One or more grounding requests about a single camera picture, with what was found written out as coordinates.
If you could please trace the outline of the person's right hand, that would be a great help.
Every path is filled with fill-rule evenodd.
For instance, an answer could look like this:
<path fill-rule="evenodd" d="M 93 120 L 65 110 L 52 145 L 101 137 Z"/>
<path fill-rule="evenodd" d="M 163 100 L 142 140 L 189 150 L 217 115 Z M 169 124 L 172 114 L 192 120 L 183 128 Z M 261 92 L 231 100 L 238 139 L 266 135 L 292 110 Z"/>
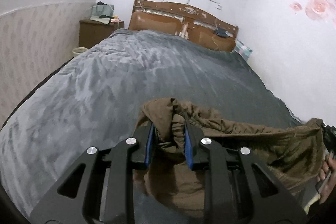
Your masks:
<path fill-rule="evenodd" d="M 319 204 L 324 203 L 335 188 L 335 155 L 326 155 L 317 176 L 316 190 L 320 195 Z"/>

